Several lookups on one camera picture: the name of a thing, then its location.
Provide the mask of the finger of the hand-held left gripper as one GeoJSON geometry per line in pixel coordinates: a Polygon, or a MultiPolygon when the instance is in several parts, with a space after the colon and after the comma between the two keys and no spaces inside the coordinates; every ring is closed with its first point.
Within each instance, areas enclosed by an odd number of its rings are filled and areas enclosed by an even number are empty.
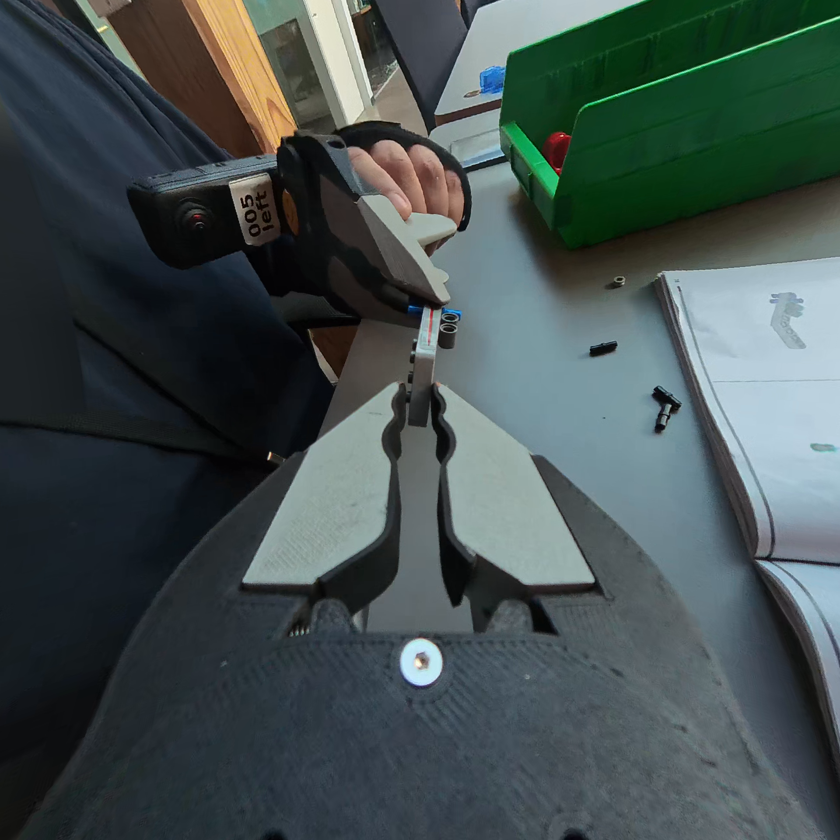
{"type": "Polygon", "coordinates": [[[383,195],[341,197],[342,231],[393,287],[434,307],[448,305],[448,276],[426,253],[426,246],[452,235],[452,220],[413,213],[404,220],[383,195]]]}
{"type": "Polygon", "coordinates": [[[408,295],[386,281],[364,259],[330,257],[319,264],[304,259],[294,291],[322,299],[330,317],[411,326],[408,295]]]}

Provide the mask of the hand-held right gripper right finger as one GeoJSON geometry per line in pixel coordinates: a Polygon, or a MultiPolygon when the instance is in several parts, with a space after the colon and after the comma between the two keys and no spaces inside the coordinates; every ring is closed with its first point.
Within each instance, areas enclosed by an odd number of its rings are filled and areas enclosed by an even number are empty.
{"type": "Polygon", "coordinates": [[[593,592],[595,575],[530,451],[446,385],[432,390],[440,568],[452,606],[485,632],[504,602],[533,621],[544,595],[593,592]]]}

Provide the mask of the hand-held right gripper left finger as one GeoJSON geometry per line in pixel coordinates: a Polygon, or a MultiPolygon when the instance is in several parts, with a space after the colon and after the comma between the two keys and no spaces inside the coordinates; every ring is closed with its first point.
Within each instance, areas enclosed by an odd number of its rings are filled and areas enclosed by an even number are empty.
{"type": "Polygon", "coordinates": [[[247,592],[339,601],[362,613],[398,571],[404,384],[394,382],[313,444],[242,581],[247,592]]]}

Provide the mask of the grey lego beam assembly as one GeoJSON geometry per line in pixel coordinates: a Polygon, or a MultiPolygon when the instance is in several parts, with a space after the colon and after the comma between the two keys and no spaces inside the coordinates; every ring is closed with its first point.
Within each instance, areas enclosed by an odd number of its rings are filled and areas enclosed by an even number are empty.
{"type": "Polygon", "coordinates": [[[439,350],[455,347],[463,313],[451,308],[410,308],[419,314],[419,327],[409,356],[406,385],[406,420],[409,426],[427,425],[435,383],[435,364],[439,350]]]}

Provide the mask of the green plastic bin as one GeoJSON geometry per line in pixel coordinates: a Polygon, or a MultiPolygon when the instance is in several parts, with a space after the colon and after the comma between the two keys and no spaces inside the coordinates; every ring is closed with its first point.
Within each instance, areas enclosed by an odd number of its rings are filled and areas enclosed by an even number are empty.
{"type": "Polygon", "coordinates": [[[571,249],[838,174],[836,1],[641,2],[506,69],[501,149],[571,249]]]}

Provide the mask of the person's left hand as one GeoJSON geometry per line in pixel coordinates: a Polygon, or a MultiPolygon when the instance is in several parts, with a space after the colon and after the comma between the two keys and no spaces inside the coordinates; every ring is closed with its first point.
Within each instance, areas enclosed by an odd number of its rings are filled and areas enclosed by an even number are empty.
{"type": "Polygon", "coordinates": [[[463,186],[435,152],[418,143],[405,149],[393,140],[374,143],[369,150],[351,146],[348,152],[358,176],[387,197],[402,219],[432,214],[461,223],[466,208],[463,186]]]}

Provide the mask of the wooden cabinet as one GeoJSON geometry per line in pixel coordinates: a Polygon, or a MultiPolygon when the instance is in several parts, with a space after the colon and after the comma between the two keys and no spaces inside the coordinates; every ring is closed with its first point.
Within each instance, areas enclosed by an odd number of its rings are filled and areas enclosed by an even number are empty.
{"type": "Polygon", "coordinates": [[[242,1],[133,1],[108,17],[146,80],[237,158],[275,153],[291,114],[242,1]]]}

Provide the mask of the dark chair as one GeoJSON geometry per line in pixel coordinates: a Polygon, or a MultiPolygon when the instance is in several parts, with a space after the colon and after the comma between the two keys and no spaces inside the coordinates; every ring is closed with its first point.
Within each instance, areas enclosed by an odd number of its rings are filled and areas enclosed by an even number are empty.
{"type": "Polygon", "coordinates": [[[467,37],[456,1],[373,1],[428,131],[467,37]]]}

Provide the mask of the white table with brown edge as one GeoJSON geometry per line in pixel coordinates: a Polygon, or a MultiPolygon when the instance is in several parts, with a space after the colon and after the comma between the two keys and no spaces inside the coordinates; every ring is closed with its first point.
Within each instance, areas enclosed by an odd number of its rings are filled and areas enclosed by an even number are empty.
{"type": "Polygon", "coordinates": [[[480,72],[504,67],[512,51],[613,14],[635,1],[499,1],[476,12],[434,110],[439,127],[501,107],[480,92],[480,72]]]}

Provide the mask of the white instruction booklet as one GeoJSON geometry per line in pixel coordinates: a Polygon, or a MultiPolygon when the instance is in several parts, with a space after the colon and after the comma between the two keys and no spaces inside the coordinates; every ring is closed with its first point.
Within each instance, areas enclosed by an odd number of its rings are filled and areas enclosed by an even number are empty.
{"type": "Polygon", "coordinates": [[[658,298],[756,568],[839,761],[839,258],[660,272],[658,298]]]}

